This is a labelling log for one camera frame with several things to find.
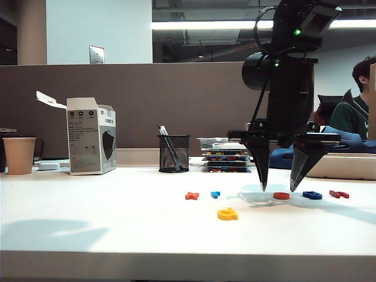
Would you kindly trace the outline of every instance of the dark hair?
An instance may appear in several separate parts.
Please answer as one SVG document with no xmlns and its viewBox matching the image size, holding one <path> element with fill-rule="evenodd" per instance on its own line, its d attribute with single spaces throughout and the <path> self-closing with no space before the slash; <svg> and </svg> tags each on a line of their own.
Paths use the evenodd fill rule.
<svg viewBox="0 0 376 282">
<path fill-rule="evenodd" d="M 366 78 L 370 78 L 370 65 L 376 63 L 376 56 L 374 57 L 366 57 L 363 61 L 357 63 L 352 70 L 352 76 L 357 83 L 360 92 L 363 91 L 363 84 L 359 81 L 359 76 L 365 76 Z"/>
</svg>

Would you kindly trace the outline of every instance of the stacked trays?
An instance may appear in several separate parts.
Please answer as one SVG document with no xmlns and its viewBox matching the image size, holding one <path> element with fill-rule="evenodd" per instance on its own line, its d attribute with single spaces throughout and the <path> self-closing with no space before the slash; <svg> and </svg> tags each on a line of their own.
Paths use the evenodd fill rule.
<svg viewBox="0 0 376 282">
<path fill-rule="evenodd" d="M 204 151 L 203 172 L 251 172 L 251 157 L 239 143 L 228 138 L 197 138 Z"/>
</svg>

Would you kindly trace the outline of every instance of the product box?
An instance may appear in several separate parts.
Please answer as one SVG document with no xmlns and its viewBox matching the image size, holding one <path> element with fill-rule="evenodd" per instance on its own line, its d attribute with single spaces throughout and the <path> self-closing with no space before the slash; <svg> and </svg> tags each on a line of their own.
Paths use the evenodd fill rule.
<svg viewBox="0 0 376 282">
<path fill-rule="evenodd" d="M 61 105 L 37 92 L 41 102 L 66 109 L 70 174 L 102 174 L 116 167 L 116 113 L 95 98 L 68 98 Z"/>
</svg>

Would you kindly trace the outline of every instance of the gray partition wall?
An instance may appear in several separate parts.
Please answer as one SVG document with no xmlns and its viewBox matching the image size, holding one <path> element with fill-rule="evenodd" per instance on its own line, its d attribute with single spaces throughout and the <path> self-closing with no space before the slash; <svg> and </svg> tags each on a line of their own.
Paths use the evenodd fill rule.
<svg viewBox="0 0 376 282">
<path fill-rule="evenodd" d="M 0 127 L 35 135 L 44 156 L 67 156 L 65 110 L 36 100 L 39 90 L 66 98 L 94 97 L 116 111 L 117 147 L 158 147 L 157 125 L 188 134 L 191 155 L 197 137 L 226 137 L 244 129 L 259 91 L 241 78 L 243 63 L 0 66 Z M 266 114 L 267 97 L 259 116 Z"/>
</svg>

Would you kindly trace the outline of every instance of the wall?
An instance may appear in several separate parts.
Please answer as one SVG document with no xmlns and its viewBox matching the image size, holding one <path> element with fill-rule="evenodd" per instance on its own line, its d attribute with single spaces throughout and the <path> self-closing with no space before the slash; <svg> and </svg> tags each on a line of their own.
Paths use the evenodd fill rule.
<svg viewBox="0 0 376 282">
<path fill-rule="evenodd" d="M 19 65 L 47 63 L 45 0 L 18 2 L 17 52 Z"/>
<path fill-rule="evenodd" d="M 17 26 L 16 2 L 14 0 L 0 0 L 0 18 Z"/>
<path fill-rule="evenodd" d="M 344 48 L 336 51 L 315 53 L 320 59 L 315 66 L 315 109 L 317 95 L 343 95 L 351 88 L 352 95 L 358 96 L 359 88 L 351 76 L 353 67 L 366 56 L 376 55 L 376 43 Z"/>
<path fill-rule="evenodd" d="M 45 141 L 45 156 L 67 156 L 66 117 L 35 97 L 95 97 L 116 110 L 117 147 L 159 147 L 157 125 L 170 134 L 226 137 L 243 130 L 260 96 L 241 78 L 243 63 L 0 66 L 0 127 Z M 258 117 L 265 117 L 266 102 Z"/>
<path fill-rule="evenodd" d="M 151 0 L 46 0 L 47 63 L 89 63 L 89 45 L 105 63 L 150 63 Z"/>
</svg>

